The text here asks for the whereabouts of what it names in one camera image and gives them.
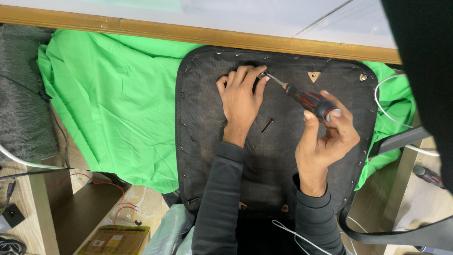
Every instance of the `hand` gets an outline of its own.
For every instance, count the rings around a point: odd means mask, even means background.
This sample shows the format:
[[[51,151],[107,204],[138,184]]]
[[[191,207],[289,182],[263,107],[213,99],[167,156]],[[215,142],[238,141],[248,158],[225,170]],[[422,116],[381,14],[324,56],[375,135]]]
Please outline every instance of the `hand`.
[[[300,177],[300,191],[308,196],[323,196],[327,188],[327,167],[344,157],[359,141],[360,136],[352,126],[352,114],[327,91],[321,95],[333,101],[341,110],[333,111],[332,122],[321,121],[327,127],[326,135],[318,138],[319,120],[304,111],[305,130],[296,148],[296,163]]]
[[[263,92],[268,76],[261,78],[252,93],[256,77],[266,70],[266,66],[240,66],[237,72],[230,72],[217,81],[223,112],[228,120],[223,141],[244,147],[247,133],[263,102]]]

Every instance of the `red and black screwdriver handle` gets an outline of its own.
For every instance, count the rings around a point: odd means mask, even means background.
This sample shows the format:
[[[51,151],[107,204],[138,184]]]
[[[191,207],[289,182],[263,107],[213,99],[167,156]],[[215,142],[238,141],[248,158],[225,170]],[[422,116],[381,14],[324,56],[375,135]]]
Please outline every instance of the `red and black screwdriver handle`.
[[[334,110],[341,112],[332,101],[327,100],[320,94],[303,91],[291,84],[287,84],[284,90],[288,96],[291,96],[305,109],[314,113],[318,119],[332,122],[330,113]]]

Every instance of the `qr code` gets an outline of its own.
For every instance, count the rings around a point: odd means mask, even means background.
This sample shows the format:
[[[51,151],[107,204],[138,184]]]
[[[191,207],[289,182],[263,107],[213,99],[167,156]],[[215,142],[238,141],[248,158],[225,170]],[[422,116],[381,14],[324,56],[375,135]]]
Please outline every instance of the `qr code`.
[[[92,246],[101,246],[104,243],[104,241],[96,240],[93,242]]]

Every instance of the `screwdriver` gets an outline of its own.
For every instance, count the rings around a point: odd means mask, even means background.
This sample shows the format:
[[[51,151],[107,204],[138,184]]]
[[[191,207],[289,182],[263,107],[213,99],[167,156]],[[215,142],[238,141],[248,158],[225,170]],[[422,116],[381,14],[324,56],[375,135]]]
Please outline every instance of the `screwdriver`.
[[[339,111],[340,109],[332,102],[321,96],[320,94],[313,93],[313,92],[305,92],[296,86],[284,83],[279,79],[275,78],[274,76],[267,73],[267,71],[262,72],[261,77],[269,76],[275,82],[280,84],[283,89],[285,90],[288,96],[291,96],[296,102],[301,104],[305,109],[311,111],[316,115],[318,119],[325,120],[327,122],[332,122],[330,119],[330,114],[332,111]]]

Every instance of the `black long-sleeve shirt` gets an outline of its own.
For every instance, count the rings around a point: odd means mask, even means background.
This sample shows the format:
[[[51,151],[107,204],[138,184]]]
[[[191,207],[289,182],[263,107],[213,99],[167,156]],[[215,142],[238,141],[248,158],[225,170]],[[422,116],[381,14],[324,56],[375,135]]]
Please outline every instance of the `black long-sleeve shirt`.
[[[236,145],[220,142],[198,211],[192,253],[235,255],[253,250],[256,254],[276,254],[277,251],[278,254],[290,254],[289,251],[305,254],[296,245],[294,235],[274,226],[271,220],[238,220],[243,153]],[[345,255],[330,205],[330,192],[326,190],[322,197],[311,197],[300,191],[298,174],[293,181],[288,185],[293,185],[297,198],[295,226],[286,227],[295,228],[299,235],[333,255]],[[296,240],[309,254],[324,254],[306,241],[298,237]]]

